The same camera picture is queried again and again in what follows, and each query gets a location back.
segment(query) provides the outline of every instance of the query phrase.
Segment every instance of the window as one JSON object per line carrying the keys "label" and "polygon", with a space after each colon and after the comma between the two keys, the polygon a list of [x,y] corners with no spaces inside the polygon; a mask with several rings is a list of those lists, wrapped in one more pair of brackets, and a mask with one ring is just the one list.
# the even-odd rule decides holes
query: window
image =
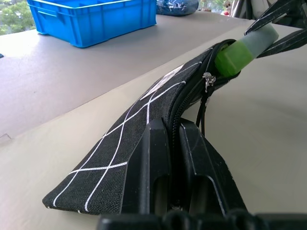
{"label": "window", "polygon": [[226,7],[229,7],[229,4],[233,2],[233,0],[199,0],[200,8],[203,11],[211,11],[215,13],[222,13],[226,11]]}
{"label": "window", "polygon": [[0,35],[35,29],[26,0],[0,0]]}

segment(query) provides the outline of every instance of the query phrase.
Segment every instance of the zipper pull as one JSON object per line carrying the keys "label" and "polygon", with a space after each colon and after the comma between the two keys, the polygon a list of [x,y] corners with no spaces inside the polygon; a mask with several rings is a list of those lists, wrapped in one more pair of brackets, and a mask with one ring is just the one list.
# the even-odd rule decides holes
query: zipper pull
{"label": "zipper pull", "polygon": [[213,83],[215,83],[215,76],[212,76],[211,73],[209,72],[205,72],[202,76],[203,78],[205,78],[206,82],[205,82],[205,92],[208,92],[208,86],[213,86]]}

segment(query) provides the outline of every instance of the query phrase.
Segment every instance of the table surface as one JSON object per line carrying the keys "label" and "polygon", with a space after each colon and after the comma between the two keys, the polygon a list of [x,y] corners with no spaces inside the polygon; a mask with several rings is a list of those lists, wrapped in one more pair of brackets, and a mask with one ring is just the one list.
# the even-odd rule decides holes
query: table surface
{"label": "table surface", "polygon": [[0,137],[11,138],[244,23],[215,13],[157,15],[157,25],[80,49],[36,31],[0,36]]}
{"label": "table surface", "polygon": [[[97,216],[49,210],[41,199],[158,78],[216,42],[240,38],[246,27],[0,144],[0,228],[95,229]],[[295,30],[275,28],[281,36]],[[303,47],[253,61],[209,102],[206,137],[226,160],[250,212],[307,212],[306,53]],[[195,121],[197,109],[184,117]]]}

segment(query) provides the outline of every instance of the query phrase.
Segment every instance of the black plastic part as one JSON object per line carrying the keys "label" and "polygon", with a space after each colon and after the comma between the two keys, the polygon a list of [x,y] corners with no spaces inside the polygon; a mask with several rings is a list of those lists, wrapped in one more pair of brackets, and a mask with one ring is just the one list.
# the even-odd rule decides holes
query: black plastic part
{"label": "black plastic part", "polygon": [[275,42],[269,48],[267,48],[262,54],[257,58],[262,58],[285,51],[300,48],[307,44],[307,29],[295,31],[288,36]]}
{"label": "black plastic part", "polygon": [[301,0],[278,0],[270,8],[268,8],[262,16],[260,16],[244,33],[249,34],[252,31],[258,30],[273,20],[279,18],[285,13],[288,13],[294,7],[300,7]]}
{"label": "black plastic part", "polygon": [[241,12],[242,12],[242,8],[243,8],[243,4],[244,4],[244,2],[245,2],[245,0],[240,0],[237,4],[237,9],[241,9],[241,10],[239,10],[239,11],[236,11],[233,15],[232,15],[232,17],[234,17],[234,18],[242,18],[243,16],[241,15],[240,16],[240,14],[241,14]]}
{"label": "black plastic part", "polygon": [[[178,130],[180,127],[180,118],[184,111],[189,107],[191,102],[194,102],[198,98],[207,98],[209,97],[209,92],[205,92],[205,78],[203,74],[205,72],[210,72],[212,75],[217,76],[217,80],[215,81],[215,85],[219,85],[220,80],[222,77],[219,77],[219,73],[217,72],[214,66],[214,59],[218,52],[225,46],[234,43],[234,39],[224,40],[216,45],[213,46],[212,50],[207,54],[205,59],[203,60],[199,69],[194,73],[194,76],[191,80],[187,82],[184,89],[177,97],[176,101],[174,102],[172,109],[170,111],[170,119],[164,120],[166,124],[166,128],[168,130],[168,134],[171,137],[171,162],[172,162],[172,190],[171,190],[171,202],[175,206],[181,206],[181,198],[183,190],[181,189],[185,185],[182,184],[182,175],[181,167],[182,167],[182,159],[181,155],[178,154],[180,152],[180,145],[179,145],[179,136]],[[228,78],[233,79],[237,77],[239,74]]]}
{"label": "black plastic part", "polygon": [[161,119],[150,122],[128,162],[120,215],[102,215],[98,230],[306,230],[307,215],[247,212],[223,158],[196,125],[181,119],[179,138],[182,207],[163,217],[155,215],[155,183],[171,179],[168,140]]}
{"label": "black plastic part", "polygon": [[[307,5],[306,0],[278,0],[275,2],[266,12],[263,13],[244,33],[249,34],[255,30],[260,29],[266,24],[278,19],[285,13],[289,13],[293,9],[300,9],[303,15],[304,22],[306,22]],[[288,36],[280,39],[276,43],[272,44],[257,58],[262,58],[285,51],[300,48],[307,44],[307,29],[295,31]]]}
{"label": "black plastic part", "polygon": [[98,230],[306,230],[307,215],[258,214],[234,210],[225,218],[185,211],[170,211],[163,218],[155,215],[103,215]]}
{"label": "black plastic part", "polygon": [[253,19],[253,7],[251,4],[251,0],[246,0],[246,19],[252,20]]}
{"label": "black plastic part", "polygon": [[[184,170],[186,174],[186,199],[185,205],[193,207],[193,212],[211,212],[212,209],[216,213],[216,207],[208,206],[210,199],[217,200],[217,204],[221,213],[226,216],[227,213],[234,209],[245,209],[245,204],[236,186],[236,183],[221,155],[214,149],[214,147],[201,134],[198,127],[191,121],[182,119],[179,128],[181,151],[184,159]],[[215,195],[210,192],[210,184],[214,188]],[[199,190],[204,190],[200,186],[205,186],[207,194],[204,192],[196,194]],[[201,200],[205,207],[195,207],[191,198],[195,198],[196,204]]]}
{"label": "black plastic part", "polygon": [[169,147],[162,119],[150,122],[127,165],[121,213],[163,214],[168,208]]}

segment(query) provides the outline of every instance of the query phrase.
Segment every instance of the blue storage bin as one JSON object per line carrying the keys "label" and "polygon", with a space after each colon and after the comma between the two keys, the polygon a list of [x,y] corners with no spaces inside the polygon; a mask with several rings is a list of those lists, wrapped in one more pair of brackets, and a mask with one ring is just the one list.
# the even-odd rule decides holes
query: blue storage bin
{"label": "blue storage bin", "polygon": [[156,0],[27,0],[36,29],[88,47],[156,24]]}

